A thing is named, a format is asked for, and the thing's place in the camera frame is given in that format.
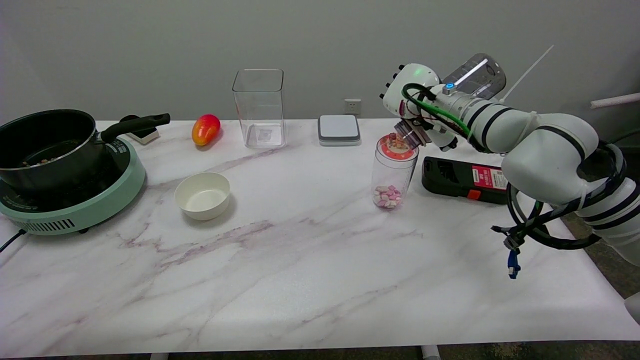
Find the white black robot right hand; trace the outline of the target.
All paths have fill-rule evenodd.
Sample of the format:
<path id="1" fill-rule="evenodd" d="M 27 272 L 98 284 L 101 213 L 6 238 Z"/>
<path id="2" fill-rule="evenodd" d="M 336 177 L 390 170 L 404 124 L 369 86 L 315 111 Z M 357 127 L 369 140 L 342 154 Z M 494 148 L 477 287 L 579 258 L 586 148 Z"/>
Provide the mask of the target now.
<path id="1" fill-rule="evenodd" d="M 448 152 L 458 146 L 460 126 L 434 105 L 431 89 L 441 83 L 423 64 L 402 64 L 379 96 L 385 109 L 400 119 L 394 126 L 397 137 L 412 150 L 433 144 Z"/>

